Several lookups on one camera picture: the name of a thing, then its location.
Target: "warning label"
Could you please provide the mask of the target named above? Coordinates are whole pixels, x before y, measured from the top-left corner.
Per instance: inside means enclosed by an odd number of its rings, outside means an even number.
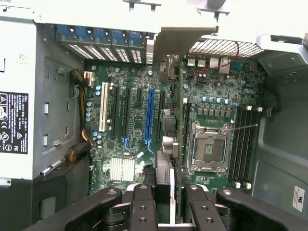
[[[0,91],[0,153],[28,154],[28,94]]]

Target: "metal side wall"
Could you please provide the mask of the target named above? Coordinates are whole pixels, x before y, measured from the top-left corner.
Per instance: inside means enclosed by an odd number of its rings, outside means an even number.
[[[268,77],[282,101],[282,111],[260,123],[253,196],[308,219],[308,79],[307,72]],[[266,92],[267,106],[276,106]]]

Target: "white sticker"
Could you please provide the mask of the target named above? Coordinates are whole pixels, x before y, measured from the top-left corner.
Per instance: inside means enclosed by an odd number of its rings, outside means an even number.
[[[303,212],[305,190],[295,186],[293,196],[293,207],[298,211]]]

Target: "capacitor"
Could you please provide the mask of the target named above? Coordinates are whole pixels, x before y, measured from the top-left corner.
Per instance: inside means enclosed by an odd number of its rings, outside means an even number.
[[[250,88],[245,88],[244,91],[245,91],[247,94],[251,94],[251,89],[250,89]]]

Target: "black wire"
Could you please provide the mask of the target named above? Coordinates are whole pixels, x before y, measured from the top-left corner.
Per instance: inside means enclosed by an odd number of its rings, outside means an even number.
[[[280,112],[282,107],[281,107],[281,99],[279,97],[279,94],[265,84],[263,85],[263,87],[264,87],[265,90],[270,92],[275,97],[275,99],[277,101],[277,107],[274,108],[274,112]]]

